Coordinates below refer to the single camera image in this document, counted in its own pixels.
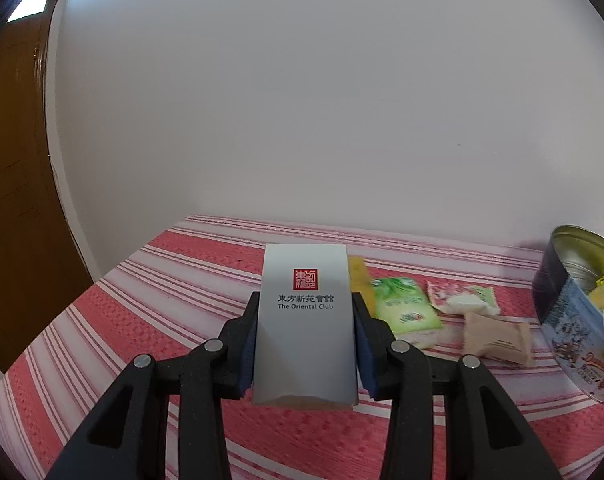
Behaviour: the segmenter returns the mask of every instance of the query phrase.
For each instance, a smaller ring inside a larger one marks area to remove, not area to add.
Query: green snack package
[[[442,322],[420,286],[411,278],[371,280],[376,298],[375,317],[386,321],[394,334],[441,328]]]

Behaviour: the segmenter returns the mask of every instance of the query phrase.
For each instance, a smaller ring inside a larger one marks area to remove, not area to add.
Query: striped bedsheet
[[[307,224],[191,216],[135,252],[60,314],[0,383],[0,444],[27,480],[44,478],[83,417],[125,364],[150,352],[185,354],[218,335],[259,290],[267,243],[338,242],[364,257],[374,277],[459,280],[494,287],[502,317],[526,320],[534,365],[485,364],[515,400],[567,479],[586,478],[604,455],[604,405],[581,393],[554,361],[530,298],[541,253],[433,238]],[[440,343],[461,352],[463,319],[442,316]],[[435,399],[434,478],[445,471],[445,420]],[[360,391],[353,412],[255,408],[223,403],[234,478],[375,479],[389,402]],[[166,478],[177,472],[176,399],[170,404]]]

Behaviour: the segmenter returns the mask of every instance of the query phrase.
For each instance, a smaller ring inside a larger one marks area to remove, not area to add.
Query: snack wrapper
[[[595,308],[604,313],[604,276],[595,281],[595,288],[589,293],[589,300]]]
[[[528,323],[500,321],[475,312],[464,314],[463,354],[530,365],[530,327]]]
[[[371,286],[376,297],[375,317],[386,321],[393,333],[442,327],[422,289],[411,278],[380,278],[371,280]]]
[[[482,316],[498,316],[500,313],[490,286],[429,282],[427,293],[432,306],[444,314],[475,312]]]
[[[367,306],[368,313],[375,316],[376,298],[371,287],[371,277],[368,275],[367,265],[364,263],[364,258],[360,256],[348,256],[349,263],[349,282],[351,284],[351,292],[359,292],[362,295],[362,300]]]
[[[413,332],[405,332],[397,335],[397,338],[406,341],[416,348],[425,349],[439,344],[442,336],[442,330],[435,328],[433,330],[414,330]]]

